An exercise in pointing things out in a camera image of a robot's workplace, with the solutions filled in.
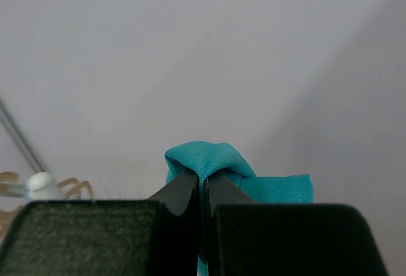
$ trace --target white wall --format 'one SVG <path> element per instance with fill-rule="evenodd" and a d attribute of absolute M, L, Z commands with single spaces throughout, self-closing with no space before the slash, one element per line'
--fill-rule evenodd
<path fill-rule="evenodd" d="M 0 0 L 0 95 L 60 179 L 146 197 L 163 154 L 228 141 L 310 173 L 405 275 L 406 0 Z"/>

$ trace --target teal cloth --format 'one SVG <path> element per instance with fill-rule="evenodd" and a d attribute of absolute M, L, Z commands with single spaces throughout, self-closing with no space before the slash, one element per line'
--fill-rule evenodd
<path fill-rule="evenodd" d="M 311 203 L 313 186 L 308 174 L 286 177 L 256 177 L 247 161 L 228 143 L 213 144 L 207 141 L 191 141 L 169 149 L 165 153 L 168 165 L 166 183 L 185 168 L 197 173 L 200 191 L 204 180 L 215 172 L 226 169 L 227 177 L 236 186 L 261 203 Z M 207 275 L 207 265 L 199 259 L 200 276 Z"/>

